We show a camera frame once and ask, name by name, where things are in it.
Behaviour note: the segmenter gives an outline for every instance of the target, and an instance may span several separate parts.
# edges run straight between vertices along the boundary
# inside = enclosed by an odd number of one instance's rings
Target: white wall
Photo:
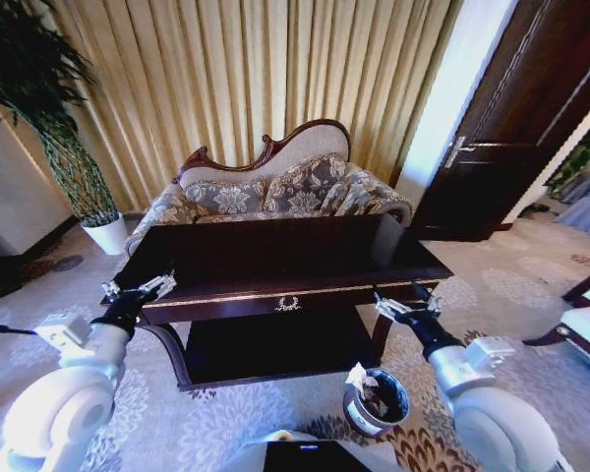
[[[420,203],[490,63],[516,0],[465,0],[418,123],[396,190]]]
[[[25,252],[69,216],[11,127],[0,123],[0,256]]]
[[[533,204],[537,198],[542,195],[542,186],[549,180],[553,173],[558,170],[560,164],[568,157],[572,149],[577,146],[577,143],[583,138],[583,136],[590,129],[590,111],[585,116],[581,123],[575,128],[568,139],[561,145],[560,149],[556,152],[555,156],[547,164],[540,175],[535,179],[531,187],[525,192],[520,198],[518,203],[511,209],[506,218],[502,221],[503,223],[512,223],[518,217],[518,215],[529,205]]]

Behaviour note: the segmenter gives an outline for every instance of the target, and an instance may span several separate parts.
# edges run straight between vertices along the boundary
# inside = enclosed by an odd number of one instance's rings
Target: white plant pot
[[[127,226],[125,226],[122,213],[118,213],[117,220],[104,226],[97,226],[95,228],[85,228],[82,226],[82,228],[100,246],[100,249],[109,256],[117,256],[125,250],[125,241],[127,241],[129,233],[127,233]]]

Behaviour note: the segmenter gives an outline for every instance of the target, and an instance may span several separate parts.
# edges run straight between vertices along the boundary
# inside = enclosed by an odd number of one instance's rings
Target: door handle
[[[445,165],[443,166],[443,168],[449,169],[452,166],[452,164],[454,163],[454,160],[456,159],[457,155],[461,151],[464,150],[466,152],[472,152],[474,149],[476,149],[475,147],[464,147],[463,143],[465,143],[465,136],[459,136],[456,139],[456,141],[454,142],[454,146],[450,150],[450,155],[448,156],[448,159],[445,162]]]

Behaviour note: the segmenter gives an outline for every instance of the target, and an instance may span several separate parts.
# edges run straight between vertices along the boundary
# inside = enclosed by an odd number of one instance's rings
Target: potted plant
[[[581,138],[558,170],[549,179],[547,186],[551,189],[551,196],[555,199],[563,198],[567,193],[568,184],[590,166],[590,130]]]
[[[120,254],[127,238],[124,220],[67,110],[67,104],[84,100],[75,80],[92,81],[87,60],[19,0],[0,0],[0,105],[13,113],[14,123],[24,118],[39,136],[85,231],[107,254]]]

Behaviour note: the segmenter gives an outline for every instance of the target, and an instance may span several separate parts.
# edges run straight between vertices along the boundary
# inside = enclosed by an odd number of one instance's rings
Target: small bucket
[[[389,407],[384,420],[372,415],[356,386],[349,383],[343,395],[343,413],[352,428],[367,438],[378,438],[400,424],[409,414],[409,397],[402,383],[381,369],[368,369],[367,375],[378,381],[381,400]]]

